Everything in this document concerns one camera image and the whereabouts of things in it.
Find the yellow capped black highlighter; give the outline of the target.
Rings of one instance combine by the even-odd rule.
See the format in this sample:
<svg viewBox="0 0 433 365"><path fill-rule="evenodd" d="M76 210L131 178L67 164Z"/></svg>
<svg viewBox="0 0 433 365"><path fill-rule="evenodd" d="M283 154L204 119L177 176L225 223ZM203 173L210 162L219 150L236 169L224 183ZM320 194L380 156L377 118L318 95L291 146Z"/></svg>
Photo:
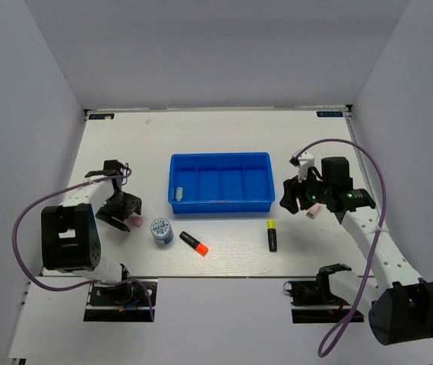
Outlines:
<svg viewBox="0 0 433 365"><path fill-rule="evenodd" d="M277 251L277 228L274 219L267 221L267 241L270 252Z"/></svg>

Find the blue patterned tape roll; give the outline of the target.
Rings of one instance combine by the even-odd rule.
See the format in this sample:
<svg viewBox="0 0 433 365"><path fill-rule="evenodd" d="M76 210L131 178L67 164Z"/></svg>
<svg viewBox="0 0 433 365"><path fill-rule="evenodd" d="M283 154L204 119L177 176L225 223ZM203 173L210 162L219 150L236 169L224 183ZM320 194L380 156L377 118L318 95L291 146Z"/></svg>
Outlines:
<svg viewBox="0 0 433 365"><path fill-rule="evenodd" d="M150 232L154 240L160 245L168 245L174 237L170 222L162 217L155 219L151 223Z"/></svg>

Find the light blue small eraser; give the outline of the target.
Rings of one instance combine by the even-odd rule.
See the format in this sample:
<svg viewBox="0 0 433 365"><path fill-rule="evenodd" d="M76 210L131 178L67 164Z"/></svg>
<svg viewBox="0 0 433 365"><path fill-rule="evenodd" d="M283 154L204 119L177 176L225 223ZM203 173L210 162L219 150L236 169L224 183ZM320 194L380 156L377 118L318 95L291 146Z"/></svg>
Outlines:
<svg viewBox="0 0 433 365"><path fill-rule="evenodd" d="M180 202L183 199L183 195L184 195L184 189L181 186L177 187L175 191L175 200L177 202Z"/></svg>

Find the orange capped black highlighter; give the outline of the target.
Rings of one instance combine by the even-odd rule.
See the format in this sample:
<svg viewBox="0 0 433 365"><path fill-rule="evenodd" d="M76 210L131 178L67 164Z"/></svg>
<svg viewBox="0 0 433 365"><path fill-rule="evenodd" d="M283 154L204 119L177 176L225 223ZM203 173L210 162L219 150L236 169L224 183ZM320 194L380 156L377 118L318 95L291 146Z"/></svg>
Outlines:
<svg viewBox="0 0 433 365"><path fill-rule="evenodd" d="M205 256L208 253L208 248L199 240L195 239L189 233L182 231L179 234L179 238L187 243L192 249L198 252L200 255Z"/></svg>

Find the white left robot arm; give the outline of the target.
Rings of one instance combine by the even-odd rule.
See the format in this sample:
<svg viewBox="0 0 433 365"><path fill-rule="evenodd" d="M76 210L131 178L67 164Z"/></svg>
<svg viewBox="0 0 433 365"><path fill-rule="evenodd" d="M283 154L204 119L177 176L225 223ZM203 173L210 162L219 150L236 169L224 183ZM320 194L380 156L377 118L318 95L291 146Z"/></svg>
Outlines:
<svg viewBox="0 0 433 365"><path fill-rule="evenodd" d="M131 231L126 221L141 214L142 201L122 190L130 172L129 165L106 160L101 170L85 175L84 186L60 205L41 212L43 266L109 283L108 295L117 303L127 303L133 297L134 285L126 280L128 269L102 253L97 223Z"/></svg>

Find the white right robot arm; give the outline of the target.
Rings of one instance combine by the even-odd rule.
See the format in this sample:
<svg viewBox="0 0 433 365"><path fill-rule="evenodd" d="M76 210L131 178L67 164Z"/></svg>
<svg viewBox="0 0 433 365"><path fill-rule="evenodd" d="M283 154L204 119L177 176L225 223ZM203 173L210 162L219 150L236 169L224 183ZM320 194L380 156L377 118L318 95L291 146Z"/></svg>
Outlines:
<svg viewBox="0 0 433 365"><path fill-rule="evenodd" d="M365 189L355 189L345 157L327 157L316 175L314 157L293 155L295 177L284 182L280 206L295 214L316 204L335 214L371 266L376 285L366 284L357 310L382 345L433 338L433 281L426 281L405 259Z"/></svg>

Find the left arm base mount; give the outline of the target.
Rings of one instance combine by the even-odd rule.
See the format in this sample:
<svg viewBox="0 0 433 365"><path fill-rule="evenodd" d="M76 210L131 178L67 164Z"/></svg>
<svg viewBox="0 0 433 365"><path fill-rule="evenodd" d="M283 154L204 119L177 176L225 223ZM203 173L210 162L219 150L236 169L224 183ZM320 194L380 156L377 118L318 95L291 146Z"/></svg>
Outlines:
<svg viewBox="0 0 433 365"><path fill-rule="evenodd" d="M157 281L120 287L92 286L84 310L85 322L152 322L156 314Z"/></svg>

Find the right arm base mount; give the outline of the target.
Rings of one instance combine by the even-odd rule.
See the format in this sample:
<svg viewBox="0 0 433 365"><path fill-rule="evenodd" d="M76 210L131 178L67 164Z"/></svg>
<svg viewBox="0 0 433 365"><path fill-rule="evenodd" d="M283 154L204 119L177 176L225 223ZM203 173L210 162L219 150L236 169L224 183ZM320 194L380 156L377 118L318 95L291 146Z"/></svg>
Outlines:
<svg viewBox="0 0 433 365"><path fill-rule="evenodd" d="M292 323L295 325L334 325L352 308L355 296L343 299L331 294L323 296L316 280L289 280L283 292L290 298Z"/></svg>

